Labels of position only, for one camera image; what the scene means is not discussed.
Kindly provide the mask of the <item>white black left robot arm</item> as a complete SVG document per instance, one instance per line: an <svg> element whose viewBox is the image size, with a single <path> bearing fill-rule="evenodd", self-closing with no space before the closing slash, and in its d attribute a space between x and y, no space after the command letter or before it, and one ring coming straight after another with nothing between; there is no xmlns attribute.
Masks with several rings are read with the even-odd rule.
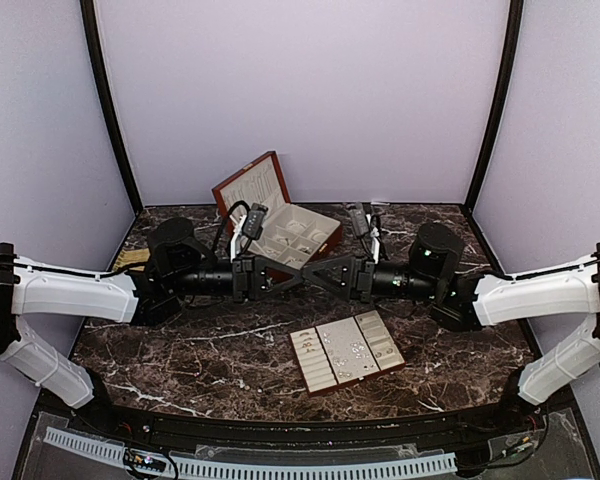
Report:
<svg viewBox="0 0 600 480"><path fill-rule="evenodd" d="M35 334L26 314L93 317L132 326L157 326L178 314L187 297L256 301L301 283L298 270L267 257L218 259L195 236L193 223L176 217L148 235L149 258L137 270L74 270L35 262L0 243L0 361L81 411L100 436L121 427L96 374L74 364Z"/></svg>

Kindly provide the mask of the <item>red jewelry tray insert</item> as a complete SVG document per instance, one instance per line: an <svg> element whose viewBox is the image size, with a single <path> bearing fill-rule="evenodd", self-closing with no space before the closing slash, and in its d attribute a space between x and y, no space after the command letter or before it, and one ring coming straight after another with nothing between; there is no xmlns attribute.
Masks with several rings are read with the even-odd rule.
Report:
<svg viewBox="0 0 600 480"><path fill-rule="evenodd" d="M375 310L295 331L289 339L310 396L389 374L406 365Z"/></svg>

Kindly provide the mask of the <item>red wooden jewelry box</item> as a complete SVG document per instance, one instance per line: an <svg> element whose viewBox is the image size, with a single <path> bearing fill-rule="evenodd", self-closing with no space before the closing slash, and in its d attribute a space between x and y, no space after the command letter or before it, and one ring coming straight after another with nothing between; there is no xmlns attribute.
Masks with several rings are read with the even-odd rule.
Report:
<svg viewBox="0 0 600 480"><path fill-rule="evenodd" d="M229 218L233 231L246 215L245 208L229 209L238 201L261 204L268 209L263 233L250 251L295 269L325 257L342 238L340 221L294 204L278 155L269 151L212 188L220 213Z"/></svg>

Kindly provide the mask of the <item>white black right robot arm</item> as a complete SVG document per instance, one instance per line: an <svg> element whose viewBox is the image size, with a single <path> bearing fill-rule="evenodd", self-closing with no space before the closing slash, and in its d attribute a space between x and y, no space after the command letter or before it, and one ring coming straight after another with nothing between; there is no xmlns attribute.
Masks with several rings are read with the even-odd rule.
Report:
<svg viewBox="0 0 600 480"><path fill-rule="evenodd" d="M304 281L344 300L426 302L431 318L452 332L525 318L584 314L570 335L511 376L502 403L490 413L491 426L510 434L527 420L529 407L543 404L591 368L600 367L600 243L593 253L574 261L513 274L461 274L457 268L463 251L462 239L448 227L425 223L405 263L343 255L312 262L301 273Z"/></svg>

